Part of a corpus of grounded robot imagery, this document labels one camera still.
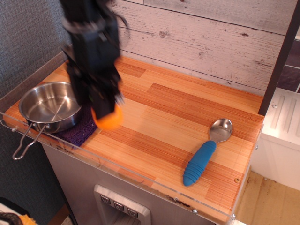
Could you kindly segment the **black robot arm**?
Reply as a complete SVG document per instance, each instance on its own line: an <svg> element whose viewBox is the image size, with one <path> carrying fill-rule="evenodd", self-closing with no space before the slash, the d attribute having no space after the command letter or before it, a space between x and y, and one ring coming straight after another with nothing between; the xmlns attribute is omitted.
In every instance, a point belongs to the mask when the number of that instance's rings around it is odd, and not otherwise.
<svg viewBox="0 0 300 225"><path fill-rule="evenodd" d="M120 56L116 15L106 0L62 0L62 25L70 35L65 47L67 72L78 104L91 104L101 119L115 110L120 97L120 75L115 61Z"/></svg>

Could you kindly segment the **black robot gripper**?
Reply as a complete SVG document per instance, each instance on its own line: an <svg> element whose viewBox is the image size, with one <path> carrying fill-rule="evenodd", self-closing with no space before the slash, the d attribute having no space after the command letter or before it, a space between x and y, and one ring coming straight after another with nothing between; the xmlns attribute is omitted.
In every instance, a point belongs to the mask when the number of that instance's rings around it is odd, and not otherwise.
<svg viewBox="0 0 300 225"><path fill-rule="evenodd" d="M64 52L75 98L79 105L92 105L96 118L101 119L114 112L115 97L120 93L120 76L114 66L120 56L117 20L71 22L64 18L62 25L72 41Z"/></svg>

